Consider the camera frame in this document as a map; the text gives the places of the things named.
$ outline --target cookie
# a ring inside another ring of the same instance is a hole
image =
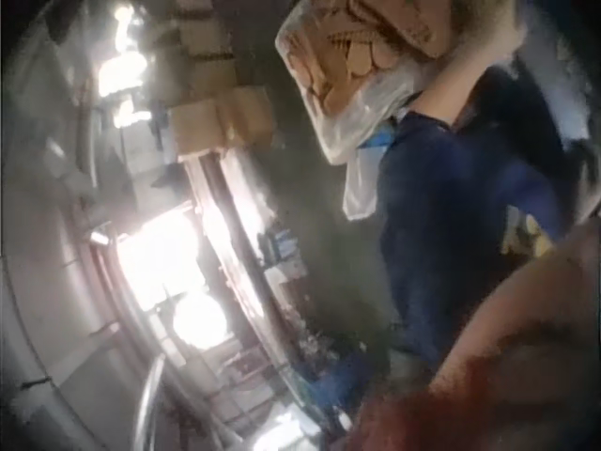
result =
[[[348,49],[347,67],[354,75],[367,75],[372,69],[371,45],[363,42],[351,42]]]
[[[351,77],[346,83],[333,86],[322,102],[323,113],[328,117],[336,117],[344,112],[355,93],[369,77]]]
[[[311,61],[313,66],[307,64],[314,80],[316,72],[330,85],[336,85],[348,78],[345,56],[328,41],[314,20],[303,21],[298,36],[309,56],[305,62]]]
[[[324,30],[328,37],[341,33],[352,33],[368,29],[367,24],[357,21],[345,10],[340,10],[331,16],[328,16],[319,23],[319,27]]]
[[[379,69],[392,69],[401,60],[401,52],[385,40],[371,43],[372,60]]]
[[[351,31],[346,33],[338,33],[335,35],[328,36],[328,39],[332,42],[336,41],[353,41],[353,42],[364,42],[371,43],[378,40],[385,40],[384,36],[377,30],[365,29],[361,31]]]

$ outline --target cardboard box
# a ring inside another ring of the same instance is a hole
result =
[[[170,110],[170,118],[179,161],[198,158],[226,147],[214,99],[176,106]]]
[[[190,97],[201,100],[238,85],[233,59],[195,63],[190,76]]]
[[[225,142],[229,148],[270,142],[275,122],[267,92],[260,86],[239,86],[218,98]]]
[[[217,19],[202,21],[180,21],[181,43],[188,54],[231,54],[229,35]]]

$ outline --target white plastic bag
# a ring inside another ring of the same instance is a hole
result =
[[[302,15],[310,8],[311,0],[301,0],[292,9],[275,39],[275,47],[291,74],[294,71],[287,61],[288,48],[284,36],[288,30],[298,25]],[[373,75],[355,94],[345,111],[337,117],[325,116],[318,101],[313,100],[314,97],[307,89],[297,82],[328,162],[344,164],[353,160],[357,147],[372,134],[379,122],[421,88],[425,69],[408,55],[404,56],[403,62],[396,68]]]
[[[378,168],[386,148],[360,148],[347,163],[342,209],[349,221],[366,219],[378,205]]]

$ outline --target stainless steel surface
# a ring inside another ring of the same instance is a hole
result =
[[[60,361],[47,368],[48,377],[53,384],[43,383],[27,391],[20,392],[12,401],[13,409],[22,413],[22,419],[29,421],[32,415],[52,395],[54,387],[60,387],[69,377],[85,365],[97,352],[111,347],[113,336],[119,331],[117,323],[111,324],[97,334],[89,336],[75,350],[65,355]]]
[[[132,451],[154,450],[154,429],[157,410],[157,394],[161,385],[162,371],[165,367],[165,355],[160,354],[148,371],[142,397],[135,416],[131,438]]]
[[[42,381],[48,378],[48,374],[23,327],[4,259],[1,266],[2,398],[11,400],[19,395],[25,382]],[[83,450],[105,449],[99,438],[82,422],[55,387],[50,382],[47,383],[53,390],[52,395],[46,397],[39,407],[37,417],[45,415],[52,418],[52,421],[40,424],[35,422],[34,417],[33,426],[39,426],[35,429],[36,438],[52,449],[72,449],[68,445],[61,445],[62,443],[77,443]]]

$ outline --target person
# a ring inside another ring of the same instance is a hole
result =
[[[410,104],[378,180],[393,300],[432,377],[368,397],[349,451],[573,449],[599,419],[601,223],[568,234],[586,214],[566,180],[494,127],[454,132],[526,36],[516,0],[472,3],[477,26]]]

